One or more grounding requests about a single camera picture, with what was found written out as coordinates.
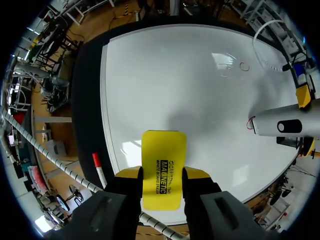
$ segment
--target window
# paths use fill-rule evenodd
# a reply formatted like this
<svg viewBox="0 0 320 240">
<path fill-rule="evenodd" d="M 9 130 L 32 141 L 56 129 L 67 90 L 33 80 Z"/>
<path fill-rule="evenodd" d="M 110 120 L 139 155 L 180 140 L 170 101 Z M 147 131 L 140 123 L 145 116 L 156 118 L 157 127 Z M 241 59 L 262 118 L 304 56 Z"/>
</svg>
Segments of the window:
<svg viewBox="0 0 320 240">
<path fill-rule="evenodd" d="M 46 233 L 49 230 L 52 229 L 48 221 L 46 220 L 45 216 L 42 215 L 37 220 L 34 221 L 34 223 L 41 229 L 42 232 Z"/>
</svg>

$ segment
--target white table surface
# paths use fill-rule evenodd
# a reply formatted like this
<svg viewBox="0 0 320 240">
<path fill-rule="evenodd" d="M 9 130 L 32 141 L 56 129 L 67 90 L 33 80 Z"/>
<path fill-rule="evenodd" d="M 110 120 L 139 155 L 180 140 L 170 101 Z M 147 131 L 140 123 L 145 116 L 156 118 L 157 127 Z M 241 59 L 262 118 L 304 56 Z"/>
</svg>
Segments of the white table surface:
<svg viewBox="0 0 320 240">
<path fill-rule="evenodd" d="M 256 44 L 270 64 L 286 63 L 275 48 Z M 145 131 L 181 131 L 187 135 L 185 165 L 206 171 L 223 191 L 246 202 L 297 154 L 246 127 L 260 111 L 297 103 L 291 73 L 261 65 L 248 35 L 204 25 L 127 33 L 104 46 L 100 83 L 115 173 L 141 165 Z M 167 224 L 186 220 L 183 200 L 177 211 L 145 212 Z"/>
</svg>

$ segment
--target red marker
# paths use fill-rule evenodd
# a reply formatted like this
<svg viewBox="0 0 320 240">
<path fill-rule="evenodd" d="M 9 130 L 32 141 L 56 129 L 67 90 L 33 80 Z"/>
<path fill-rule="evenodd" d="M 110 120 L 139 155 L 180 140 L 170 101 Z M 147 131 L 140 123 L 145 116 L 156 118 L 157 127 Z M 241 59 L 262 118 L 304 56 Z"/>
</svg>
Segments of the red marker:
<svg viewBox="0 0 320 240">
<path fill-rule="evenodd" d="M 107 180 L 105 178 L 104 171 L 101 168 L 101 162 L 100 162 L 98 153 L 97 152 L 92 153 L 92 157 L 93 157 L 95 169 L 98 173 L 98 176 L 99 176 L 99 179 L 102 183 L 103 189 L 105 189 L 107 186 Z"/>
</svg>

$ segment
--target white cable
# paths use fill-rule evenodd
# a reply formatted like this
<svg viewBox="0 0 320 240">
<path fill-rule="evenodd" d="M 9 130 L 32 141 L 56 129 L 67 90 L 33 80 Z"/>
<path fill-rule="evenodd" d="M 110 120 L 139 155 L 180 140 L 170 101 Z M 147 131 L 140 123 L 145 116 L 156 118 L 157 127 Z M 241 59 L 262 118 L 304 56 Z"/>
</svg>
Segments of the white cable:
<svg viewBox="0 0 320 240">
<path fill-rule="evenodd" d="M 26 103 L 27 103 L 27 98 L 26 98 L 25 93 L 24 93 L 21 89 L 15 89 L 14 91 L 18 91 L 18 92 L 22 93 L 22 95 L 23 95 L 23 97 L 24 97 L 24 104 L 23 104 L 22 107 L 19 107 L 19 108 L 17 108 L 17 107 L 18 107 L 18 104 L 17 104 L 17 107 L 9 106 L 9 108 L 10 108 L 10 109 L 15 109 L 15 110 L 19 111 L 20 109 L 23 109 L 23 108 L 25 107 L 25 105 L 26 105 Z"/>
<path fill-rule="evenodd" d="M 256 47 L 255 47 L 255 43 L 256 43 L 256 40 L 257 40 L 257 37 L 258 37 L 259 33 L 260 33 L 266 26 L 268 26 L 268 25 L 270 25 L 270 24 L 273 24 L 273 23 L 283 23 L 283 22 L 284 22 L 284 21 L 278 20 L 278 19 L 275 19 L 275 20 L 271 20 L 271 21 L 266 22 L 265 24 L 263 24 L 263 25 L 258 29 L 258 31 L 256 31 L 256 33 L 255 33 L 255 35 L 254 35 L 254 37 L 253 37 L 253 39 L 252 39 L 252 46 L 253 46 L 254 52 L 255 52 L 256 56 L 258 57 L 258 59 L 259 59 L 260 61 L 262 61 L 265 65 L 267 65 L 269 68 L 271 68 L 271 69 L 273 69 L 273 70 L 275 70 L 275 71 L 277 71 L 277 72 L 283 72 L 283 70 L 282 70 L 282 67 L 283 67 L 283 66 L 275 67 L 275 66 L 272 66 L 271 64 L 269 64 L 268 61 L 267 61 L 266 59 L 264 59 L 264 58 L 262 57 L 262 55 L 260 55 L 260 54 L 258 53 L 258 51 L 256 50 Z"/>
<path fill-rule="evenodd" d="M 36 150 L 42 153 L 48 160 L 50 160 L 53 164 L 55 164 L 58 168 L 60 168 L 63 172 L 68 174 L 71 178 L 76 180 L 78 183 L 82 184 L 84 187 L 89 189 L 90 191 L 96 193 L 98 191 L 103 191 L 100 187 L 94 185 L 93 183 L 89 182 L 88 180 L 84 179 L 79 174 L 73 172 L 70 168 L 65 166 L 62 161 L 60 161 L 55 155 L 48 152 L 43 146 L 41 146 L 34 137 L 32 137 L 5 109 L 3 106 L 0 105 L 0 115 L 6 119 L 15 129 L 29 142 L 31 143 Z M 150 224 L 151 227 L 162 233 L 168 238 L 172 240 L 182 240 L 185 238 L 184 235 L 178 233 L 171 229 L 170 227 L 166 226 L 162 222 L 154 219 L 152 216 L 141 212 L 139 216 L 140 220 L 143 222 L 147 222 Z"/>
<path fill-rule="evenodd" d="M 22 85 L 20 85 L 20 84 L 11 84 L 9 88 L 12 88 L 12 89 L 13 89 L 14 87 L 11 87 L 11 86 L 20 86 L 20 88 L 24 88 L 24 89 L 26 89 L 26 90 L 28 90 L 28 91 L 31 91 L 31 89 L 27 88 L 26 86 L 22 86 Z"/>
<path fill-rule="evenodd" d="M 5 109 L 3 106 L 0 106 L 0 113 L 4 119 L 6 119 L 13 127 L 16 128 L 18 132 L 28 141 L 30 142 L 35 149 L 37 149 L 40 153 L 42 153 L 47 159 L 49 159 L 52 163 L 54 163 L 58 168 L 60 168 L 63 172 L 68 174 L 71 178 L 76 180 L 78 183 L 82 184 L 92 192 L 96 193 L 97 191 L 101 191 L 102 189 L 94 185 L 93 183 L 87 181 L 79 174 L 73 172 L 70 168 L 66 167 L 58 158 L 48 152 L 43 146 L 41 146 L 34 137 L 32 137 Z"/>
<path fill-rule="evenodd" d="M 28 72 L 28 71 L 26 71 L 26 70 L 24 70 L 24 69 L 22 69 L 22 70 L 23 70 L 27 75 L 29 75 L 31 78 L 33 78 L 37 84 L 39 84 L 39 85 L 41 86 L 39 80 L 36 79 L 35 76 L 33 76 L 30 72 Z"/>
</svg>

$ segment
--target red wire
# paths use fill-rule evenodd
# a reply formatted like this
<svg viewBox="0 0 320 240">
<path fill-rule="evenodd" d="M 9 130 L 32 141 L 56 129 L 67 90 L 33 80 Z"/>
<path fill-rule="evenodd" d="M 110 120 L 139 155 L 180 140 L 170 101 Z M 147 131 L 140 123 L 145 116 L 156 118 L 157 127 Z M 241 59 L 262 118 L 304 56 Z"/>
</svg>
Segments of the red wire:
<svg viewBox="0 0 320 240">
<path fill-rule="evenodd" d="M 255 117 L 256 117 L 256 116 L 250 117 L 249 120 L 246 122 L 246 128 L 247 128 L 247 129 L 249 129 L 249 130 L 254 129 L 254 128 L 249 128 L 249 127 L 248 127 L 248 123 L 249 123 L 252 119 L 254 119 Z"/>
<path fill-rule="evenodd" d="M 239 66 L 239 67 L 241 68 L 241 70 L 242 70 L 242 71 L 245 71 L 245 72 L 248 72 L 248 71 L 250 70 L 250 66 L 248 65 L 248 70 L 244 70 L 244 69 L 241 67 L 242 64 L 245 64 L 245 63 L 244 63 L 243 61 L 240 62 L 240 66 Z"/>
</svg>

